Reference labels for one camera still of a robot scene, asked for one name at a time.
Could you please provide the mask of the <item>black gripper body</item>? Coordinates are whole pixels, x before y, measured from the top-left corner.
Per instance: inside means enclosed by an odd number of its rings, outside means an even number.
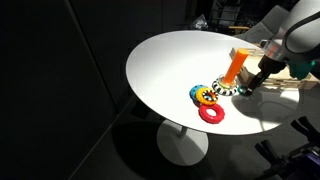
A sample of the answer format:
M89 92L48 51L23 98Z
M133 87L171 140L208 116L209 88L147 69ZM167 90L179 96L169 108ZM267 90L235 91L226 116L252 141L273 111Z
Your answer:
M285 62L275 61L268 56L264 55L258 63L260 72L258 76L268 77L270 74L277 74L286 67Z

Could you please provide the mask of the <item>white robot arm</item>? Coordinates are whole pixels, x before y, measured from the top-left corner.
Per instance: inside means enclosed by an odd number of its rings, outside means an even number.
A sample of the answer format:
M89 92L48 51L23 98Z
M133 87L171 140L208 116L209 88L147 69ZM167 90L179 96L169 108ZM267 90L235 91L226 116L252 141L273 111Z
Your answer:
M304 79L320 59L320 0L300 0L289 12L277 34L264 45L260 71L238 92L250 96L271 74L286 66L290 76Z

